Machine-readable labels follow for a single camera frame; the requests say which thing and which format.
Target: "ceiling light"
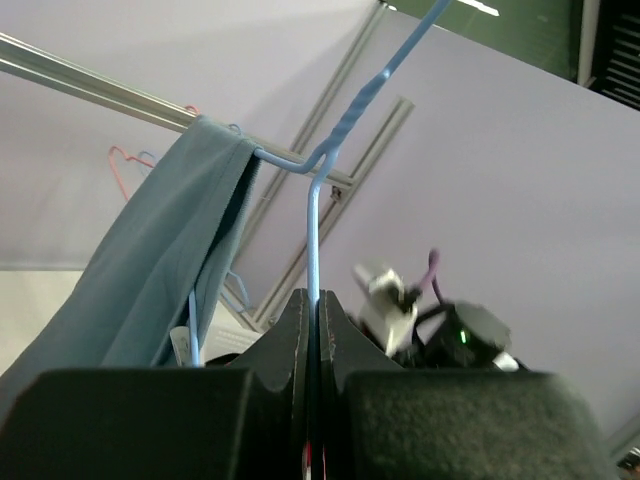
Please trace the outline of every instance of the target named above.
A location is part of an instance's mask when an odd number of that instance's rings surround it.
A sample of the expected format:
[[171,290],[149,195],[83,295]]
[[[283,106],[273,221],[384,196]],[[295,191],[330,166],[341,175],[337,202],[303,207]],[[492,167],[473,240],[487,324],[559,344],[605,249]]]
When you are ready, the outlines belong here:
[[478,10],[480,10],[483,13],[488,13],[489,15],[493,15],[494,17],[499,17],[500,16],[500,12],[498,12],[498,10],[496,10],[495,8],[492,7],[488,7],[487,5],[485,5],[482,2],[479,2],[478,0],[458,0],[460,3],[464,3],[466,5],[469,5],[470,7],[474,7],[477,8]]

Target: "green ceiling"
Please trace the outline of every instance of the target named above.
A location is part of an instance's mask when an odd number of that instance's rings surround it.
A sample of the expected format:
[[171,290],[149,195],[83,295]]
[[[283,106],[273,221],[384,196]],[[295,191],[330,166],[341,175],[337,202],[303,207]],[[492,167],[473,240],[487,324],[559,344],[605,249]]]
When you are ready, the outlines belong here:
[[[435,0],[387,0],[422,18]],[[582,0],[454,0],[437,24],[523,62],[575,80]]]

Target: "blue clothes hanger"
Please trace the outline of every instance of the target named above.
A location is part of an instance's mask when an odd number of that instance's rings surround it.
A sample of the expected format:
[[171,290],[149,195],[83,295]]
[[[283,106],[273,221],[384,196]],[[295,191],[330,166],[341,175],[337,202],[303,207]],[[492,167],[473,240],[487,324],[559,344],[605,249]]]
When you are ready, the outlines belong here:
[[[338,124],[333,128],[329,136],[321,142],[311,153],[309,159],[297,164],[273,155],[261,148],[254,152],[254,155],[267,163],[280,167],[293,173],[308,173],[313,167],[324,158],[318,173],[313,177],[309,187],[307,205],[307,289],[309,294],[309,414],[311,432],[311,449],[313,452],[322,452],[321,432],[319,425],[319,396],[320,396],[320,355],[318,336],[318,302],[320,300],[320,265],[318,254],[318,195],[320,187],[333,168],[333,165],[340,153],[340,147],[353,130],[357,121],[365,112],[369,104],[376,97],[382,86],[398,69],[400,64],[407,58],[409,53],[422,39],[424,34],[433,26],[438,17],[449,6],[451,0],[437,0],[431,10],[425,15],[409,38],[405,40],[396,54],[389,60],[389,63],[369,81],[356,95],[349,105],[347,111],[342,115]],[[189,294],[189,328],[191,330],[193,364],[198,365],[197,350],[197,321],[195,317],[195,294]],[[321,454],[312,456],[311,474],[314,478],[321,478],[323,475],[323,459]]]

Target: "gray cloth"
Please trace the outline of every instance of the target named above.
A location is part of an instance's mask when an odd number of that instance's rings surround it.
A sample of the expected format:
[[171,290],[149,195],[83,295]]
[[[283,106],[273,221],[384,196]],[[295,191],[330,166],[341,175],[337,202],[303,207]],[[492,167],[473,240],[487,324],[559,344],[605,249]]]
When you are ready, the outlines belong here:
[[256,148],[196,119],[127,203],[69,299],[0,377],[0,421],[47,370],[175,364],[169,331],[187,323],[194,284],[203,339],[244,226]]

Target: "purple cable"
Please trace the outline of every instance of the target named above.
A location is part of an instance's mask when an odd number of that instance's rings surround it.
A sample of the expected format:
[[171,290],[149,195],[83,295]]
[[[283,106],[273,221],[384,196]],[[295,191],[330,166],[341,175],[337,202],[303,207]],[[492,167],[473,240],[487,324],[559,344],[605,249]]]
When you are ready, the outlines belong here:
[[440,291],[440,285],[438,285],[438,279],[436,278],[436,271],[438,270],[438,264],[440,263],[440,252],[435,248],[431,249],[429,252],[429,269],[427,273],[424,274],[422,280],[418,286],[424,292],[429,285],[433,288],[433,293],[435,294],[438,302],[443,303],[444,297],[442,296],[442,292]]

